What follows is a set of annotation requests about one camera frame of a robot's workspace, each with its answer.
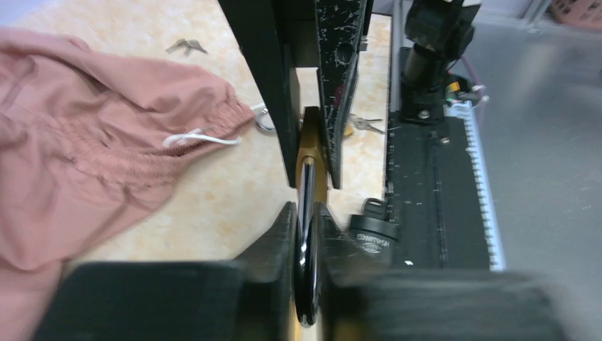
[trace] key ring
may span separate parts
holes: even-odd
[[[276,128],[274,127],[269,127],[266,126],[263,123],[263,118],[268,114],[268,108],[263,108],[261,111],[259,111],[257,113],[257,116],[255,116],[255,122],[257,123],[257,126],[259,127],[259,129],[263,130],[263,131],[267,131],[268,133],[275,133],[276,132]]]

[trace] pink basket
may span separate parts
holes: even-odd
[[[549,9],[561,23],[602,29],[602,0],[554,0]]]

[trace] pink cloth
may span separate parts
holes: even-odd
[[[252,119],[200,67],[0,27],[0,340],[31,337],[62,261],[157,210],[223,147],[165,138],[215,126],[204,134],[234,139]]]

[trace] white drawstring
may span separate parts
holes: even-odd
[[[222,139],[218,139],[217,137],[199,134],[199,133],[203,132],[203,130],[206,130],[206,129],[196,128],[188,134],[176,134],[176,135],[169,136],[165,140],[163,140],[163,148],[169,148],[169,146],[174,142],[177,143],[179,146],[183,146],[188,142],[188,139],[209,141],[209,142],[214,142],[216,144],[226,144],[229,146],[239,144],[242,141],[242,139],[240,137],[237,137],[234,140],[222,140]]]
[[[263,102],[261,102],[261,103],[259,103],[259,104],[255,104],[255,105],[253,105],[253,106],[251,107],[251,110],[253,110],[253,111],[256,111],[257,109],[263,109],[263,108],[265,108],[265,107],[266,107],[266,105],[265,105]]]

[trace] black clamp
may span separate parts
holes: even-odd
[[[398,229],[385,221],[386,214],[382,200],[369,198],[363,204],[363,215],[351,216],[348,233],[366,253],[390,264]]]

